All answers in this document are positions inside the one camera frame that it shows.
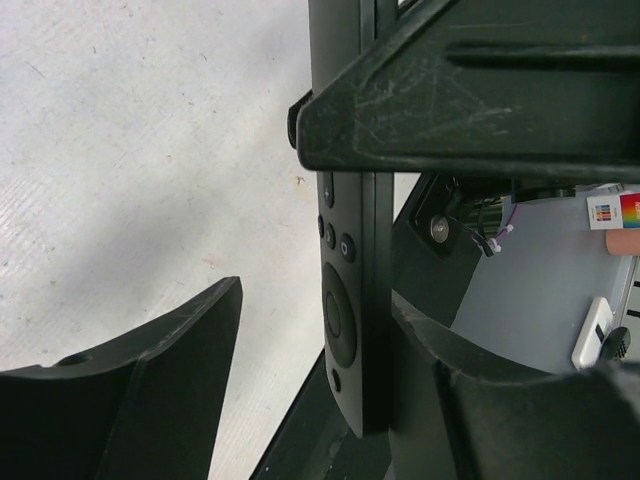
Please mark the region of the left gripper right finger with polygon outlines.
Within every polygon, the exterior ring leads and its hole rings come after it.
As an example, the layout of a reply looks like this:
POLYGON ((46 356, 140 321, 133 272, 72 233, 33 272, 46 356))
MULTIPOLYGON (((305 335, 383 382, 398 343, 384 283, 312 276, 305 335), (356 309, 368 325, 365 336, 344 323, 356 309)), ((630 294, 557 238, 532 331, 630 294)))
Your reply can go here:
POLYGON ((552 375, 393 303, 389 442, 399 479, 635 479, 639 368, 552 375))

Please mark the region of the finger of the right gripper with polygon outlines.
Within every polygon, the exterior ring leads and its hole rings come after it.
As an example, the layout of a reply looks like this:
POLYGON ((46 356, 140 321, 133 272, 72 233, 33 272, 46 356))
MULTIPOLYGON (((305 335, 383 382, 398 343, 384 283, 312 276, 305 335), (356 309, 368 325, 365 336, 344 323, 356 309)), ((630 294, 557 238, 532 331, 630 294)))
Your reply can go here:
POLYGON ((635 1, 312 1, 315 171, 635 183, 635 1))

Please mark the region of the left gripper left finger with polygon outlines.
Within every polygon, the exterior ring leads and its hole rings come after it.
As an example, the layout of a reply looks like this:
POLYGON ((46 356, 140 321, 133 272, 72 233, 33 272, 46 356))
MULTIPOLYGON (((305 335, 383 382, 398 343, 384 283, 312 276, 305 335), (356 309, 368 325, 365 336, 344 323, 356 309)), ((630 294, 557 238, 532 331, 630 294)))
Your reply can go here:
POLYGON ((5 479, 204 479, 241 315, 226 277, 56 364, 1 375, 5 479))

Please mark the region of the black remote control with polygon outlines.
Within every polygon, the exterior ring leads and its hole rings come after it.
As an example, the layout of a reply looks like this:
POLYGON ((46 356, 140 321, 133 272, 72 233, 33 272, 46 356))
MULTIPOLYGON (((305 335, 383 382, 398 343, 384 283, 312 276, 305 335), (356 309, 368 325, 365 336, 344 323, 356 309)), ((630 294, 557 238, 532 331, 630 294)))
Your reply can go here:
MULTIPOLYGON (((339 73, 396 22, 395 1, 309 4, 312 91, 339 73)), ((317 176, 326 371, 353 433, 386 431, 391 412, 390 173, 317 176)))

